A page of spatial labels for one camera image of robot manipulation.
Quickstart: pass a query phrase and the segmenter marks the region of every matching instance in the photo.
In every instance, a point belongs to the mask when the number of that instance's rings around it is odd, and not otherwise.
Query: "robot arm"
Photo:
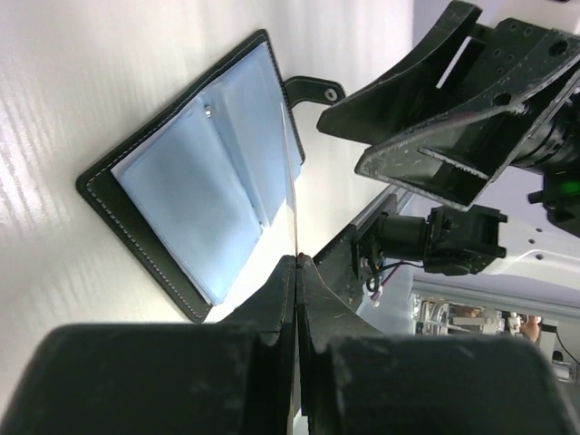
[[[541,3],[542,15],[563,13],[558,3]],[[577,1],[565,6],[580,12]],[[519,7],[531,9],[507,2],[498,16]],[[530,202],[580,236],[580,37],[515,18],[486,27],[480,14],[451,2],[404,59],[324,111],[317,127],[370,145],[360,175],[458,210],[507,166],[540,174],[544,189]],[[575,31],[566,20],[561,25]]]
[[[580,245],[473,206],[507,166],[532,171],[544,188],[529,202],[580,237],[580,0],[508,0],[494,27],[477,23],[481,12],[451,2],[404,59],[327,109],[317,127],[370,145],[360,175],[446,206],[427,220],[379,219],[387,257],[422,261],[429,273],[580,290]]]

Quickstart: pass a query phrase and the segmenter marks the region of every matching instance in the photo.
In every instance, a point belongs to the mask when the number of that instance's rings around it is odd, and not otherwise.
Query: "white table surface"
[[[184,320],[74,181],[261,27],[284,77],[353,92],[410,50],[412,0],[0,0],[0,411],[59,324]],[[295,111],[312,254],[384,188],[353,174],[362,145],[315,131],[321,110]]]

